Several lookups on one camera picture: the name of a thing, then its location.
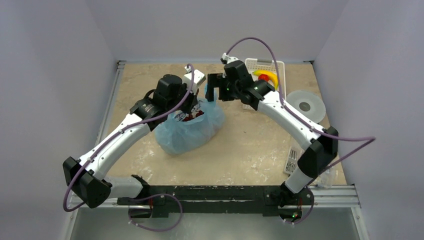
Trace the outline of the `blue printed plastic bag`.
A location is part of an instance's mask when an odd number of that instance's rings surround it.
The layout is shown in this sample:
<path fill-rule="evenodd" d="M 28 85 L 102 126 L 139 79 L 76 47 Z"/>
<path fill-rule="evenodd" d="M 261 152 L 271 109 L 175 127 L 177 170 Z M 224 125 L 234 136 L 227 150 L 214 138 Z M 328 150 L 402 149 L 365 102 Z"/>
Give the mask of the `blue printed plastic bag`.
<path fill-rule="evenodd" d="M 214 91 L 215 101 L 198 98 L 198 104 L 192 112 L 204 114 L 190 121 L 181 121 L 186 113 L 171 113 L 167 120 L 158 125 L 154 132 L 155 140 L 161 149 L 169 155 L 181 155 L 199 148 L 209 142 L 222 128 L 225 114 L 217 103 L 218 93 Z"/>

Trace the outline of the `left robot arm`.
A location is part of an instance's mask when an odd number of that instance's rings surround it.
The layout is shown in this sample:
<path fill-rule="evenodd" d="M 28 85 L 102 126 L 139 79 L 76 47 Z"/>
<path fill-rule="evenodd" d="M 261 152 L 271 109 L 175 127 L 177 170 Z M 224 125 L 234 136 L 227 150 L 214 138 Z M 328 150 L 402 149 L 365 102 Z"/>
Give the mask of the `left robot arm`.
<path fill-rule="evenodd" d="M 75 193 L 91 209 L 111 198 L 130 198 L 138 205 L 146 203 L 148 184 L 142 177 L 107 174 L 124 153 L 167 120 L 169 114 L 190 113 L 198 103 L 199 87 L 205 80 L 205 74 L 198 70 L 183 77 L 165 74 L 160 78 L 156 88 L 138 100 L 105 139 L 81 157 L 68 157 L 63 162 L 66 193 Z"/>

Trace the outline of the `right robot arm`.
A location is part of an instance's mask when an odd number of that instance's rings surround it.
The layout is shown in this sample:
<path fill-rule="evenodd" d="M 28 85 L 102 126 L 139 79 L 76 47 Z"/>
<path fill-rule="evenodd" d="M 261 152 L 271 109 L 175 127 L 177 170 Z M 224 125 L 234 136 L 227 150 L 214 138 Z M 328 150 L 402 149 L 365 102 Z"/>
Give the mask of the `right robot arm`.
<path fill-rule="evenodd" d="M 300 198 L 301 190 L 315 180 L 338 155 L 338 131 L 325 129 L 280 99 L 280 93 L 265 80 L 253 80 L 244 62 L 235 60 L 223 67 L 223 73 L 209 73 L 206 77 L 206 99 L 240 100 L 257 112 L 275 121 L 288 132 L 304 150 L 293 173 L 281 185 L 280 196 L 288 204 Z"/>

